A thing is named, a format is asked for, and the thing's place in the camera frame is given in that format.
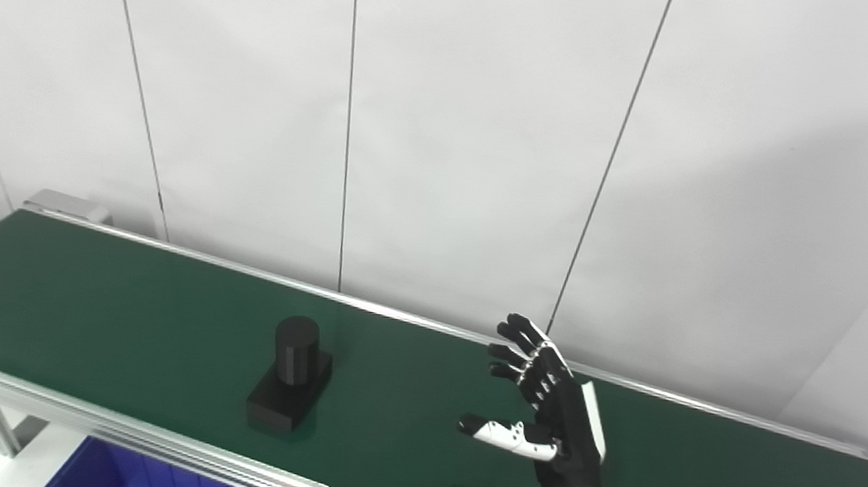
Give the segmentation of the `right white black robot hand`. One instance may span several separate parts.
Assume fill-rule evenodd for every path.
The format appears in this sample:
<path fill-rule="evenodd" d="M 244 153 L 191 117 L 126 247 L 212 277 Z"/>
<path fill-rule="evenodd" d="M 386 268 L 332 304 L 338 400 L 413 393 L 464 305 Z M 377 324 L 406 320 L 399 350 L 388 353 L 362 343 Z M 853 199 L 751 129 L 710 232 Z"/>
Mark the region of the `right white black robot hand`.
<path fill-rule="evenodd" d="M 489 372 L 511 381 L 533 411 L 533 423 L 467 413 L 456 430 L 530 459 L 540 487 L 601 487 L 602 456 L 583 386 L 549 336 L 529 317 L 510 313 L 498 323 L 503 345 L 489 344 Z"/>

